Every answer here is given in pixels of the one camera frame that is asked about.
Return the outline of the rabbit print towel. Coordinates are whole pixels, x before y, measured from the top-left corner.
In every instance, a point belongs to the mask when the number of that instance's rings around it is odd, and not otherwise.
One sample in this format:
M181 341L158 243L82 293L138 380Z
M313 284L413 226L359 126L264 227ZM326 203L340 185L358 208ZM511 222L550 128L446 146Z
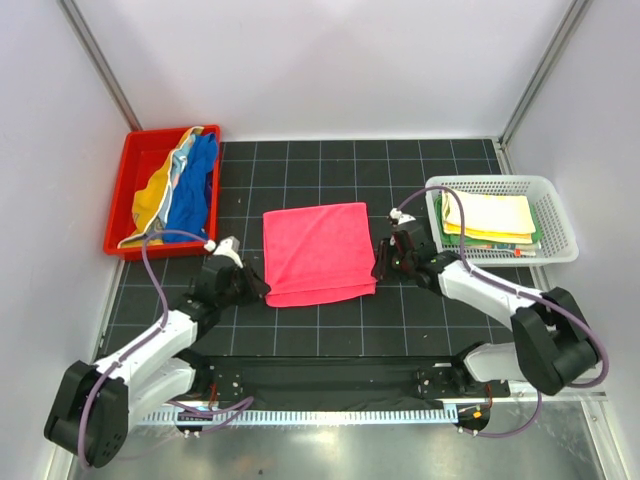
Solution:
M466 245L471 255L477 258L521 258L536 257L541 244L509 244L496 242L471 242Z

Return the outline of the green towel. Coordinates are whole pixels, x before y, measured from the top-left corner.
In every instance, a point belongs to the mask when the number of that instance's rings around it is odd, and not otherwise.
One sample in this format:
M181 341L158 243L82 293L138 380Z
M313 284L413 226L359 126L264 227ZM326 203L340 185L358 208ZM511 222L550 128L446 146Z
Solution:
M460 233L447 233L443 229L443 222L441 218L441 195L438 195L434 201L434 208L436 212L436 224L439 229L439 234L443 242L448 244L459 244L461 240L461 232ZM469 244L471 242L496 242L496 243L513 243L513 244L531 244L535 242L539 242L542 237L542 227L540 226L540 222L536 215L536 212L533 206L529 203L531 208L531 214L533 216L533 220L536 226L536 231L531 235L514 235L514 234L491 234L491 233L480 233L480 234L472 234L468 236L465 234L465 241Z

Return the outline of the pink towel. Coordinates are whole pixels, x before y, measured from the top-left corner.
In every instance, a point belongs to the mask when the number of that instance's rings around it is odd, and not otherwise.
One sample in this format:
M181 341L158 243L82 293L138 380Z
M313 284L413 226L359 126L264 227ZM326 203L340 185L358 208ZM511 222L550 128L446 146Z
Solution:
M266 304L306 307L372 295L374 252L363 202L263 215Z

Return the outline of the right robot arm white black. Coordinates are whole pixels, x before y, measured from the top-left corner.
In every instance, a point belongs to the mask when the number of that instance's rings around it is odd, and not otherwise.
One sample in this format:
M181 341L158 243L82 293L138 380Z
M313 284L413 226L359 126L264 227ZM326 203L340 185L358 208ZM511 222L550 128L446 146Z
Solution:
M436 250L415 220L395 225L375 249L375 279L407 279L499 321L509 343L478 343L459 352L450 372L452 388L473 396L490 381L524 381L545 395L578 387L608 359L573 296L556 287L542 292L508 282L456 252Z

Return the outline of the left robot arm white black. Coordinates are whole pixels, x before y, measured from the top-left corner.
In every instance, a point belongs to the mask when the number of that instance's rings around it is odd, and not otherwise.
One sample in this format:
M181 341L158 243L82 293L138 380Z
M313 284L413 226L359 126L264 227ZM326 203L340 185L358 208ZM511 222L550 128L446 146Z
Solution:
M183 394L208 395L212 377L192 345L224 310L259 302L269 290L249 263L210 257L194 287L169 302L147 330L93 364L77 361L66 369L45 438L90 467L107 465L144 416Z

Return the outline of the yellow towel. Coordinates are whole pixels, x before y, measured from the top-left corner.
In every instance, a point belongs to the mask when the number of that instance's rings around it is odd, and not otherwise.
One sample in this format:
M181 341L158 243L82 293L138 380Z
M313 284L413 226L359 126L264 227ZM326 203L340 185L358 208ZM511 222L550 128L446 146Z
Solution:
M447 233L531 235L536 226L525 196L471 194L441 195L441 218Z

